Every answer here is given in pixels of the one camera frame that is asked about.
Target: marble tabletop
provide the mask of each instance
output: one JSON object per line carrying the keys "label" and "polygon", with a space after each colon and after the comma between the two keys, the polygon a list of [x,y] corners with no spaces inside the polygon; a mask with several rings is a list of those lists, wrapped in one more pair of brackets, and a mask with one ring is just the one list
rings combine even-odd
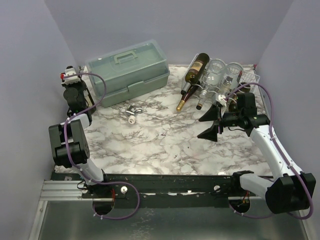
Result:
{"label": "marble tabletop", "polygon": [[[92,161],[107,174],[232,175],[251,170],[271,175],[262,153],[246,133],[225,129],[218,142],[197,138],[212,125],[198,122],[211,104],[196,110],[198,100],[190,98],[182,111],[176,112],[187,67],[169,68],[165,87],[107,108],[97,107],[91,126],[84,131]],[[89,78],[82,79],[95,97]],[[258,110],[263,112],[258,89],[255,93]],[[130,124],[125,114],[130,105],[143,110],[135,124]],[[63,166],[55,166],[55,171],[72,172]]]}

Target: plastic storage box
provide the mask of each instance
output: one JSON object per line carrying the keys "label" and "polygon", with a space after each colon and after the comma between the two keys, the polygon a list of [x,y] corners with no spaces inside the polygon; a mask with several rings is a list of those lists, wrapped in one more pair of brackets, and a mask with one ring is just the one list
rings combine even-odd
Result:
{"label": "plastic storage box", "polygon": [[[141,96],[167,85],[167,58],[155,40],[139,43],[96,57],[86,62],[89,72],[100,75],[106,83],[104,107]],[[103,82],[89,76],[95,95],[104,94]]]}

